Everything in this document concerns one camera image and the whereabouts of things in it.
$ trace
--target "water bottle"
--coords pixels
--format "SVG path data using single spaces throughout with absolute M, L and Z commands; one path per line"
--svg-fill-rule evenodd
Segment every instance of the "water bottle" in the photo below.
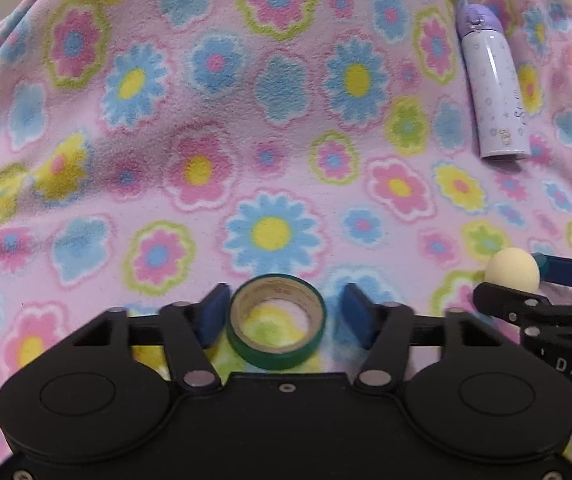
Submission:
M 502 24 L 487 7 L 469 4 L 458 10 L 457 32 L 475 104 L 480 156 L 527 158 L 522 94 Z

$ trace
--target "purple bottle cap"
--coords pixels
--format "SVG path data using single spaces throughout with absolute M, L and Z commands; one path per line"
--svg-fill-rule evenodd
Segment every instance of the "purple bottle cap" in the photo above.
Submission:
M 457 33 L 460 38 L 474 30 L 496 30 L 504 33 L 504 28 L 497 16 L 488 7 L 479 4 L 469 4 L 457 11 Z

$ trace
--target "green tape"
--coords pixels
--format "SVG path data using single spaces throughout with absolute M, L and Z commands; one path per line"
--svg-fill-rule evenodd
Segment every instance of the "green tape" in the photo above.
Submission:
M 291 345 L 272 347 L 248 338 L 242 322 L 250 311 L 267 300 L 287 300 L 304 310 L 309 319 L 306 335 Z M 233 296 L 226 320 L 230 345 L 245 361 L 264 370 L 285 370 L 308 359 L 319 346 L 326 309 L 316 288 L 286 274 L 264 274 L 243 283 Z

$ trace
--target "beige ball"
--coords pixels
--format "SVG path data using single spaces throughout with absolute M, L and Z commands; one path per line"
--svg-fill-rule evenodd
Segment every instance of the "beige ball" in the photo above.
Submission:
M 536 294 L 540 288 L 540 268 L 526 251 L 510 247 L 490 259 L 484 281 Z

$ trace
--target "tape roll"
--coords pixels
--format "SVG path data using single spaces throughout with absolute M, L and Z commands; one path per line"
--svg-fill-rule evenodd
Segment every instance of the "tape roll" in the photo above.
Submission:
M 251 310 L 268 300 L 286 300 L 298 305 L 308 317 L 308 330 L 299 341 L 280 347 L 262 345 L 242 332 Z M 319 292 L 293 276 L 265 274 L 237 289 L 230 304 L 226 333 L 230 345 L 245 361 L 264 370 L 285 370 L 301 364 L 319 346 L 325 324 L 325 304 Z

